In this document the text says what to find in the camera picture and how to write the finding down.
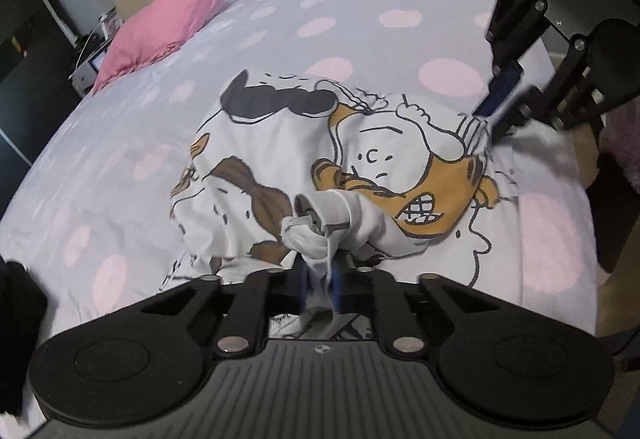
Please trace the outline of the grey pink-dotted bed sheet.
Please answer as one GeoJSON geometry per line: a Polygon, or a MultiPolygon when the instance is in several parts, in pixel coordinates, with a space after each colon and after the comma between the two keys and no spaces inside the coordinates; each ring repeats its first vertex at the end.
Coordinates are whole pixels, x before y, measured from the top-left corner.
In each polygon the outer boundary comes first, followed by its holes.
{"type": "MultiPolygon", "coordinates": [[[[256,353],[206,353],[143,304],[184,243],[169,216],[198,126],[244,70],[415,95],[474,115],[495,0],[239,0],[175,54],[86,97],[1,222],[1,253],[47,296],[29,362],[26,433],[367,438],[579,433],[608,363],[597,259],[570,141],[529,124],[492,144],[518,192],[522,296],[469,315],[442,347],[388,353],[363,336],[274,334],[256,353]]],[[[305,308],[310,288],[305,269],[305,308]]]]}

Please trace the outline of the white bedside table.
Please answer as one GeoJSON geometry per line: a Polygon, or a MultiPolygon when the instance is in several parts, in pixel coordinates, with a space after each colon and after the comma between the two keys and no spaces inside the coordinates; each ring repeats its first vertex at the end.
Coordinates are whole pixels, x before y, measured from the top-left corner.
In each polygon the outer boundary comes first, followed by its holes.
{"type": "Polygon", "coordinates": [[[90,92],[98,77],[108,46],[122,25],[115,8],[100,15],[98,24],[81,37],[75,49],[75,63],[68,79],[80,98],[90,92]]]}

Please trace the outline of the folded black garment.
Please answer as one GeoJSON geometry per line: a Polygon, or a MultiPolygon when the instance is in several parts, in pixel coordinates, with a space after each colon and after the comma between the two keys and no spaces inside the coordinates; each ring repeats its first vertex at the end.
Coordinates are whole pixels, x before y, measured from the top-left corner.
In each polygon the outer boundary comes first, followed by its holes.
{"type": "Polygon", "coordinates": [[[1,259],[1,413],[20,416],[30,358],[46,315],[46,294],[27,270],[1,259]]]}

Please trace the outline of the pink pillow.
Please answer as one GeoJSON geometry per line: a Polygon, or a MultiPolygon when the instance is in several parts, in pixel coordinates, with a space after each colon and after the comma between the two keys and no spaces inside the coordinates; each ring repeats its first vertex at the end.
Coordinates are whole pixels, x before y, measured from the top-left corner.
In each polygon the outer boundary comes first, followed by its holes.
{"type": "Polygon", "coordinates": [[[170,56],[225,9],[224,0],[154,0],[120,27],[92,91],[170,56]]]}

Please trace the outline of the white cartoon print garment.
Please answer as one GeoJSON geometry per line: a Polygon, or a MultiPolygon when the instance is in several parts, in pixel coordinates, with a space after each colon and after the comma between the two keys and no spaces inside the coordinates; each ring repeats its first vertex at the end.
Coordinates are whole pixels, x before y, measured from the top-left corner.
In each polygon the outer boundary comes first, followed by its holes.
{"type": "Polygon", "coordinates": [[[196,129],[169,216],[184,251],[165,289],[304,266],[308,310],[274,320],[280,336],[366,334],[326,318],[340,259],[522,296],[518,192],[489,124],[415,95],[244,70],[196,129]]]}

